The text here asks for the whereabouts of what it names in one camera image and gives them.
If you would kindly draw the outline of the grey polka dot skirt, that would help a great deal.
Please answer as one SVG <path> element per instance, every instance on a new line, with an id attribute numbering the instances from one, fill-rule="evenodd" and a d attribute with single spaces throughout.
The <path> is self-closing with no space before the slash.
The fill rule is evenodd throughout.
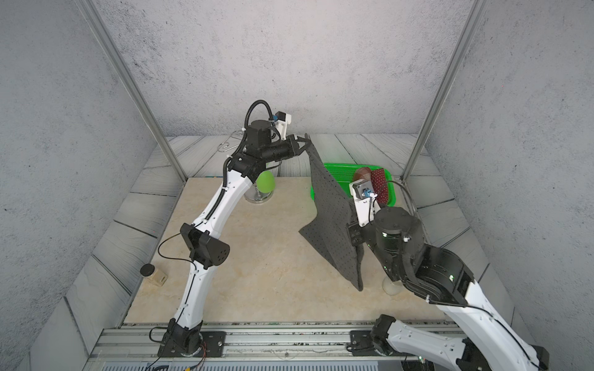
<path id="1" fill-rule="evenodd" d="M 363 247 L 351 243 L 348 227 L 357 222 L 354 201 L 324 166 L 315 146 L 309 156 L 316 217 L 299 233 L 332 267 L 359 292 L 364 289 L 361 276 Z"/>

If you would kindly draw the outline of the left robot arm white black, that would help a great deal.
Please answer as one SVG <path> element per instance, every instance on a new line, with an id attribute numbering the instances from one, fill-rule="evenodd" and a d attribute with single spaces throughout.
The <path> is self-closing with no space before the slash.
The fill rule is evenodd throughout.
<path id="1" fill-rule="evenodd" d="M 179 235 L 189 249 L 190 272 L 181 302 L 159 343 L 159 358 L 207 355 L 201 335 L 204 307 L 217 267 L 227 260 L 230 246 L 220 240 L 223 228 L 244 194 L 270 162 L 300 156 L 312 146 L 310 137 L 287 135 L 280 120 L 254 121 L 243 128 L 236 151 L 225 160 L 218 193 Z"/>

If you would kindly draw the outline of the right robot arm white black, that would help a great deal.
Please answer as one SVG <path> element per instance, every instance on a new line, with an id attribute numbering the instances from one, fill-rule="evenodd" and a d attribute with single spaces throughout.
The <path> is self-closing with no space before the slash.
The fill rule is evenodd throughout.
<path id="1" fill-rule="evenodd" d="M 348 226 L 354 244 L 374 253 L 388 278 L 446 313 L 462 338 L 416 329 L 381 315 L 352 354 L 407 353 L 451 370 L 546 370 L 549 352 L 523 340 L 492 306 L 473 272 L 450 250 L 425 242 L 420 219 L 400 207 L 385 207 L 368 222 Z"/>

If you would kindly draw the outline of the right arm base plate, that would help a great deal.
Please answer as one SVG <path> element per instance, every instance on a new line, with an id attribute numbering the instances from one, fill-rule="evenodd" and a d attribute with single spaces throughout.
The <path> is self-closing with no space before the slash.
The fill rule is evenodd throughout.
<path id="1" fill-rule="evenodd" d="M 346 351 L 352 356 L 385 356 L 385 336 L 371 330 L 350 331 Z"/>

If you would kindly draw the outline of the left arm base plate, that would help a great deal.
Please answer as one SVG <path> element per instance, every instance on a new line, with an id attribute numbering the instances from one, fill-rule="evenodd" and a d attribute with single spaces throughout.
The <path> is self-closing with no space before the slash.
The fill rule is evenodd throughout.
<path id="1" fill-rule="evenodd" d="M 157 355 L 162 358 L 220 358 L 223 356 L 227 333 L 224 331 L 202 331 L 202 323 L 189 329 L 177 324 L 172 318 L 166 333 L 159 341 Z"/>

